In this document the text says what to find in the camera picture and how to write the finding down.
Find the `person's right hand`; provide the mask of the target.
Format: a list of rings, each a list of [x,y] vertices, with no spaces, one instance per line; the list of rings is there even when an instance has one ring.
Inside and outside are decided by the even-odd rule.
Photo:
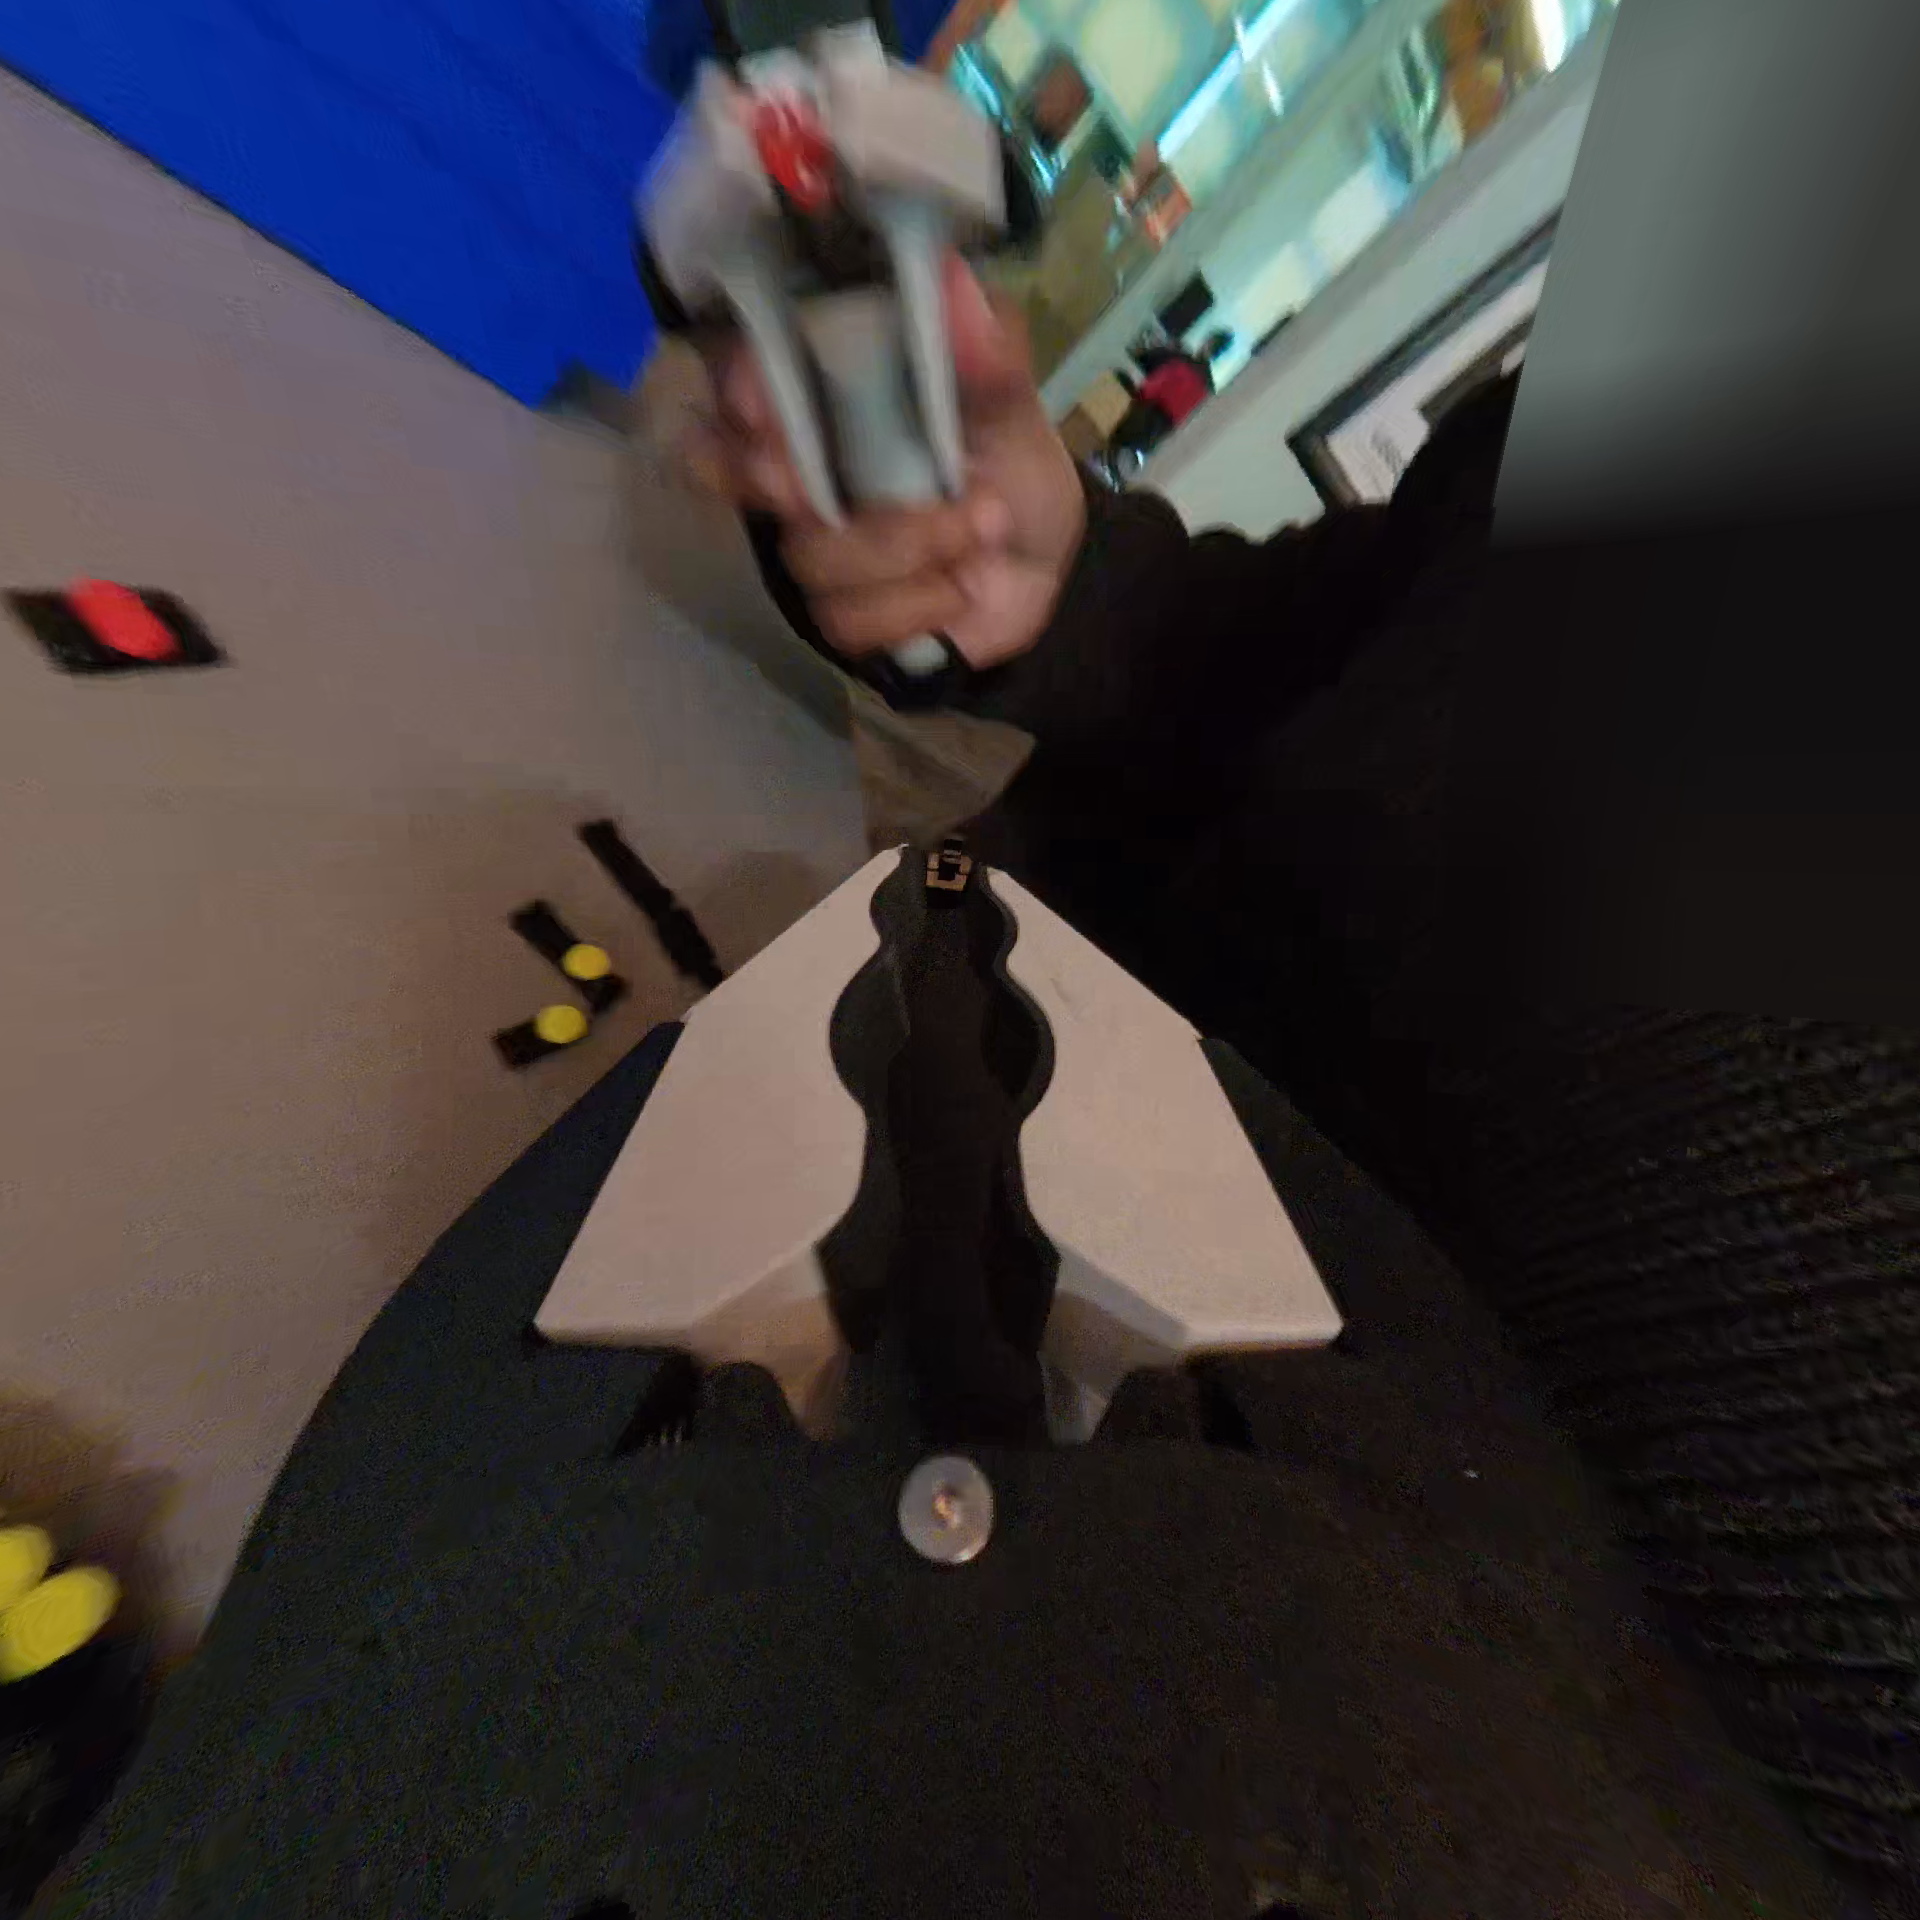
[[[753,349],[702,347],[707,409],[684,453],[742,513],[776,602],[827,654],[864,665],[927,635],[979,670],[1046,633],[1089,533],[1089,491],[1049,421],[1018,303],[960,259],[944,299],[968,485],[924,508],[812,509]]]

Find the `person's right forearm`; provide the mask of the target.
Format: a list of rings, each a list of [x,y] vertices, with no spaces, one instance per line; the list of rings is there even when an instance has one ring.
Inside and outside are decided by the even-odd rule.
[[[1483,381],[1392,498],[1265,540],[1092,491],[1041,641],[956,686],[1034,741],[991,831],[1008,871],[1105,943],[1242,900],[1363,939],[1419,909],[1519,396]]]

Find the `blue plastic bin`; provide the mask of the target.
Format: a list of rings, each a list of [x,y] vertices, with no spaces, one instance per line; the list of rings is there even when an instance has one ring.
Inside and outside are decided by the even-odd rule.
[[[6,2],[6,69],[504,393],[628,388],[702,5]]]

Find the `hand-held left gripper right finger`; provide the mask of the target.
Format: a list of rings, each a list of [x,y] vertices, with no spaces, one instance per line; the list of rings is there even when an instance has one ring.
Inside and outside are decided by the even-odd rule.
[[[1022,1117],[1027,1210],[1059,1258],[1047,1430],[1089,1443],[1138,1372],[1331,1347],[1343,1311],[1198,1030],[1002,871],[1002,969],[1049,1043]]]

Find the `red yellow black lego model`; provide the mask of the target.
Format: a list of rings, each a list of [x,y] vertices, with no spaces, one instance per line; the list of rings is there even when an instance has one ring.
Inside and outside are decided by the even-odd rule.
[[[6,1759],[65,1778],[130,1751],[175,1637],[171,1494],[120,1436],[6,1391]]]

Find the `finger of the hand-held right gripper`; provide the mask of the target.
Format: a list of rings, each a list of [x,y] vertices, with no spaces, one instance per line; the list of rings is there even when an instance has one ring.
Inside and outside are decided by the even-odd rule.
[[[731,66],[704,66],[640,182],[640,287],[658,323],[783,323],[776,159],[784,125]]]
[[[832,29],[832,154],[880,218],[915,213],[963,238],[1007,227],[998,125],[890,55],[871,21]]]

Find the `person's black knit clothing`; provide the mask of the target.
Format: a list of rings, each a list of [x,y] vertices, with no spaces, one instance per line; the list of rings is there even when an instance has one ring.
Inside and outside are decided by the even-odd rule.
[[[1914,612],[1769,533],[1507,543],[1375,939],[1112,943],[1318,1139],[1345,1350],[1246,1799],[1327,1916],[1916,1916]]]

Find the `black lego plate red oval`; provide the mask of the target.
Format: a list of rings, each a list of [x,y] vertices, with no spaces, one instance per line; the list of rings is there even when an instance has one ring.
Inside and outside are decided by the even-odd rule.
[[[153,587],[81,581],[60,589],[6,589],[6,611],[48,663],[74,679],[124,679],[226,660],[188,603]]]

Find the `narrow black lego bar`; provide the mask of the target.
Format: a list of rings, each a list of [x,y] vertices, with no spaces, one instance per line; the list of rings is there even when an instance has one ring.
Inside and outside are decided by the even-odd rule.
[[[729,979],[697,919],[628,844],[614,821],[584,822],[578,842],[615,889],[638,909],[671,966],[702,991]]]

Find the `red lego brick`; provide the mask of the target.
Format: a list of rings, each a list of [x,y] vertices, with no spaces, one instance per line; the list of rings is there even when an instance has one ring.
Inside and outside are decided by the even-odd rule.
[[[755,92],[751,132],[778,194],[803,214],[825,214],[834,204],[840,164],[819,106],[793,90]]]

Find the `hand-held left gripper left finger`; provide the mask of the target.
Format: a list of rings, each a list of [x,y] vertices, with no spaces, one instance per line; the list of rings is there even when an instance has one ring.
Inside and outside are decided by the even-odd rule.
[[[871,858],[684,1020],[538,1314],[542,1340],[760,1367],[847,1425],[887,1314],[903,1195],[890,1092],[913,849]]]

